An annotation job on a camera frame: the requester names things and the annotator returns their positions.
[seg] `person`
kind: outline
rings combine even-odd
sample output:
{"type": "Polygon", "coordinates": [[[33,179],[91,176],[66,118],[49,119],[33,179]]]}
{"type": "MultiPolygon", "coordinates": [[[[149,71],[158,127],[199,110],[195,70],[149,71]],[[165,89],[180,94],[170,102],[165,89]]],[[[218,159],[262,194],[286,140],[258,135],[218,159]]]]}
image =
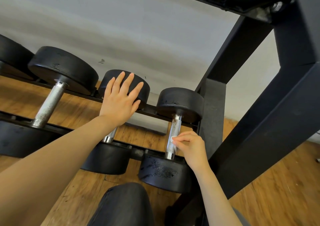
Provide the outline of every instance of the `person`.
{"type": "MultiPolygon", "coordinates": [[[[98,117],[0,173],[0,225],[40,225],[96,144],[133,115],[140,103],[135,99],[143,83],[128,94],[134,74],[120,86],[124,76],[122,72],[108,83],[98,117]]],[[[173,140],[198,179],[209,225],[246,225],[230,206],[210,169],[201,137],[187,131],[173,140]]],[[[105,193],[88,225],[150,226],[153,223],[146,190],[138,183],[127,183],[105,193]]]]}

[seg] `person's right arm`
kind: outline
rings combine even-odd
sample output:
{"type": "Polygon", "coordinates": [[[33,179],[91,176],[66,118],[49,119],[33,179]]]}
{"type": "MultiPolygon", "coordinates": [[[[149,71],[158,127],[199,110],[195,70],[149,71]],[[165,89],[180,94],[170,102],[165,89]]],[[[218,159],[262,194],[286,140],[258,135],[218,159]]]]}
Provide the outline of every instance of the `person's right arm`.
{"type": "Polygon", "coordinates": [[[172,139],[197,177],[209,225],[242,226],[209,166],[202,138],[194,131],[186,131],[172,139]]]}

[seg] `person's left arm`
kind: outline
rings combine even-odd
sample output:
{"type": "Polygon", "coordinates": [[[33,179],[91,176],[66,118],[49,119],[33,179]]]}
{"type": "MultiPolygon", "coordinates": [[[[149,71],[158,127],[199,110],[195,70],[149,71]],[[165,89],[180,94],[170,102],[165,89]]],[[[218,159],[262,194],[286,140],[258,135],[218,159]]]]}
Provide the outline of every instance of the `person's left arm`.
{"type": "Polygon", "coordinates": [[[0,173],[0,225],[40,225],[97,143],[133,115],[143,83],[127,95],[134,75],[120,88],[124,75],[108,83],[98,117],[0,173]]]}

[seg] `forearm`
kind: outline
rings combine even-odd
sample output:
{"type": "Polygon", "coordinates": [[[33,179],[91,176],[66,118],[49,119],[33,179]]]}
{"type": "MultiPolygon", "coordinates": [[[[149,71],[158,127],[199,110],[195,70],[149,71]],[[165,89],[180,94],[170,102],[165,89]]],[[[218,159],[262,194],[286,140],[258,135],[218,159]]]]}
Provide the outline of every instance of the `forearm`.
{"type": "Polygon", "coordinates": [[[242,226],[209,165],[195,175],[201,189],[209,225],[242,226]]]}
{"type": "Polygon", "coordinates": [[[106,118],[96,117],[0,173],[5,181],[0,183],[0,224],[40,225],[92,149],[113,129],[106,118]]]}

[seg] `finger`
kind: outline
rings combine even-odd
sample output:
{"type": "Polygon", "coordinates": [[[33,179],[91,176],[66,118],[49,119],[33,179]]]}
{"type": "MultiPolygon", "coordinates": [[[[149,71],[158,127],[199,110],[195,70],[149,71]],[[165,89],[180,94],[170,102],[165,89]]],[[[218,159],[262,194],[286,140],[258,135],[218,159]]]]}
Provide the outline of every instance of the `finger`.
{"type": "Polygon", "coordinates": [[[186,144],[183,144],[182,142],[178,142],[178,141],[173,141],[173,144],[179,148],[182,152],[184,152],[186,150],[186,148],[188,147],[186,144]]]}
{"type": "Polygon", "coordinates": [[[194,138],[196,138],[195,135],[187,134],[187,135],[182,135],[182,136],[175,136],[172,138],[172,140],[178,141],[178,142],[190,142],[194,138]]]}
{"type": "Polygon", "coordinates": [[[143,82],[138,83],[138,85],[129,93],[129,99],[132,102],[138,97],[140,90],[143,87],[143,82]]]}
{"type": "Polygon", "coordinates": [[[111,94],[111,90],[112,90],[112,87],[113,87],[113,84],[115,82],[115,78],[111,78],[111,80],[108,82],[108,84],[106,85],[106,90],[104,91],[104,96],[103,97],[109,97],[110,94],[111,94]]]}
{"type": "Polygon", "coordinates": [[[127,95],[129,91],[130,84],[132,83],[132,80],[134,79],[134,74],[130,73],[130,75],[127,77],[127,79],[122,83],[122,86],[120,88],[119,93],[123,95],[127,95]]]}
{"type": "Polygon", "coordinates": [[[141,100],[137,100],[136,102],[133,103],[132,108],[131,108],[131,115],[133,115],[134,112],[137,111],[137,109],[139,108],[140,102],[141,102],[141,100]]]}
{"type": "Polygon", "coordinates": [[[198,135],[198,134],[195,133],[194,131],[184,131],[180,133],[178,136],[181,136],[181,135],[198,135]]]}
{"type": "Polygon", "coordinates": [[[123,78],[125,77],[125,72],[121,72],[119,74],[119,76],[117,77],[117,79],[115,80],[114,84],[113,84],[113,87],[112,87],[112,91],[111,93],[112,94],[118,94],[119,93],[119,90],[120,90],[120,84],[123,80],[123,78]]]}

